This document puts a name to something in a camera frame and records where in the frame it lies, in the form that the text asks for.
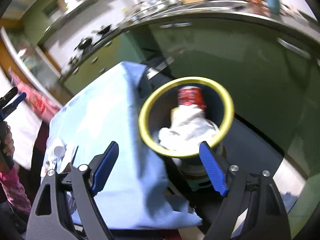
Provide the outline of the person's left hand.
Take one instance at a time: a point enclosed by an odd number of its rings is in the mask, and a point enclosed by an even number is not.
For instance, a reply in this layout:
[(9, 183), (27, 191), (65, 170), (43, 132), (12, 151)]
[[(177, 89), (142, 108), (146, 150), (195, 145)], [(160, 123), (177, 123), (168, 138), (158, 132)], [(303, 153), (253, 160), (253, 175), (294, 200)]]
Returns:
[(15, 147), (14, 147), (14, 141), (12, 138), (12, 132), (9, 125), (6, 126), (6, 129), (7, 129), (7, 133), (4, 138), (3, 153), (7, 156), (13, 156)]

